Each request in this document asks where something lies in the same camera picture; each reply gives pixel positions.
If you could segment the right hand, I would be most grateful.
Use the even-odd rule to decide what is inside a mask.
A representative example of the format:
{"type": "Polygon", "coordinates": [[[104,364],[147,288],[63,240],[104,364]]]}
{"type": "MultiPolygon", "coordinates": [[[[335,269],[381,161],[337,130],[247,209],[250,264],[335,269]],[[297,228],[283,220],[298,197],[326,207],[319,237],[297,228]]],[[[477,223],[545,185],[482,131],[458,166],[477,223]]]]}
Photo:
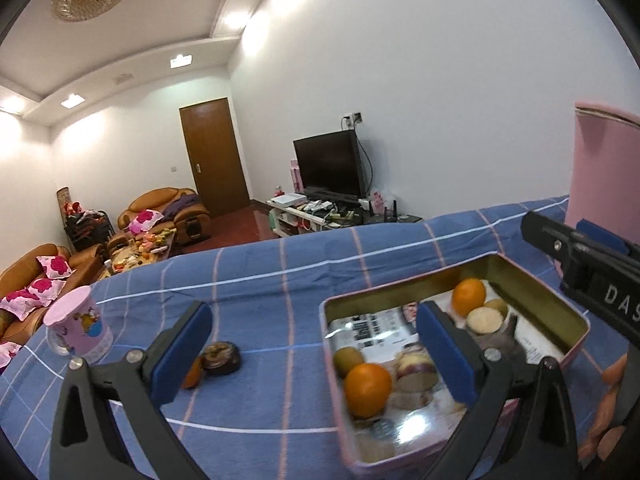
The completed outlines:
{"type": "Polygon", "coordinates": [[[631,384],[627,380],[627,362],[628,354],[625,353],[602,373],[608,391],[598,405],[585,441],[578,448],[578,460],[581,463],[590,458],[606,460],[626,431],[624,424],[616,424],[615,421],[625,418],[625,415],[616,414],[620,399],[623,399],[624,408],[629,403],[631,384]]]}

